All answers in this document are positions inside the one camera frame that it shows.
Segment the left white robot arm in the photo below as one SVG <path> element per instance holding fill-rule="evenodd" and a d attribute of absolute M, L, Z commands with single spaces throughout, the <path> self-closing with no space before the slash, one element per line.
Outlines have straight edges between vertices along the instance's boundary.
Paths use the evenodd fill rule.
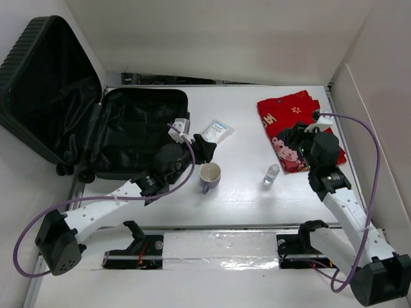
<path fill-rule="evenodd" d="M 54 276 L 72 270 L 84 257 L 124 250 L 139 254 L 146 236 L 134 219 L 137 205 L 147 206 L 183 186 L 179 178 L 196 165 L 212 161 L 217 147 L 200 134 L 163 146 L 153 166 L 106 196 L 86 197 L 86 206 L 42 215 L 35 244 Z"/>

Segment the white toiletry tube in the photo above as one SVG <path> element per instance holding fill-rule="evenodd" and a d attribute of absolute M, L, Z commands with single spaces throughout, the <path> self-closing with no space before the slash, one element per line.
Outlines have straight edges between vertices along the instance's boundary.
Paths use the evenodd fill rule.
<path fill-rule="evenodd" d="M 219 144 L 234 132 L 234 128 L 215 119 L 211 121 L 208 127 L 200 135 L 207 142 Z"/>

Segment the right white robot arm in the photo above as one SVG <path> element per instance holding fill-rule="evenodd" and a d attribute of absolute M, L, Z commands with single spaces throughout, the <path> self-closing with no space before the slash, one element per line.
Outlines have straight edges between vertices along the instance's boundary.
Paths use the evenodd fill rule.
<path fill-rule="evenodd" d="M 321 220 L 300 225 L 297 245 L 304 252 L 325 255 L 345 275 L 357 301 L 364 307 L 408 294 L 410 257 L 399 255 L 371 223 L 358 203 L 351 183 L 337 165 L 338 138 L 328 125 L 297 123 L 284 130 L 284 143 L 300 153 L 308 181 L 319 200 L 339 222 L 349 242 L 343 242 Z"/>

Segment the black hard-shell suitcase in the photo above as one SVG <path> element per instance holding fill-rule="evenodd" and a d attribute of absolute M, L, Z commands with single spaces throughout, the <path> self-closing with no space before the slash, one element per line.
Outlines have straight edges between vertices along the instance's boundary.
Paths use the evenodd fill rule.
<path fill-rule="evenodd" d="M 118 87 L 104 92 L 67 21 L 32 19 L 1 65 L 1 125 L 67 175 L 126 180 L 171 142 L 189 117 L 186 93 Z"/>

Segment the purple ceramic mug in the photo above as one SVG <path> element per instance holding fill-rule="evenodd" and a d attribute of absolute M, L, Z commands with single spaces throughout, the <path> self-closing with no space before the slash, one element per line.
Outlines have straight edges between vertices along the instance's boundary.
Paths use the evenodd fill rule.
<path fill-rule="evenodd" d="M 214 162 L 203 164 L 199 169 L 200 185 L 202 194 L 207 194 L 215 189 L 221 180 L 222 171 L 218 164 Z"/>

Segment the red cartoon print cloth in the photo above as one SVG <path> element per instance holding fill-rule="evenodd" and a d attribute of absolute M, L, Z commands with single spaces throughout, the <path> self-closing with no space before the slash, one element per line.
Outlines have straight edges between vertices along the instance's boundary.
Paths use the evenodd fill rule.
<path fill-rule="evenodd" d="M 274 148 L 279 163 L 286 173 L 308 171 L 303 157 L 297 150 L 286 145 L 284 131 L 302 123 L 315 123 L 313 114 L 320 108 L 319 101 L 313 99 L 307 90 L 280 98 L 268 98 L 257 103 L 258 113 L 268 138 Z"/>

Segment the small clear plastic bottle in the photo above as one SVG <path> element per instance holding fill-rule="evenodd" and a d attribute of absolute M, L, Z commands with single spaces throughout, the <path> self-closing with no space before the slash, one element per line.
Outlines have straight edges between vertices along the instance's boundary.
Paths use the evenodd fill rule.
<path fill-rule="evenodd" d="M 274 181 L 276 180 L 278 174 L 280 172 L 280 166 L 278 164 L 272 164 L 266 174 L 265 177 L 263 179 L 264 183 L 266 185 L 272 185 L 274 183 Z"/>

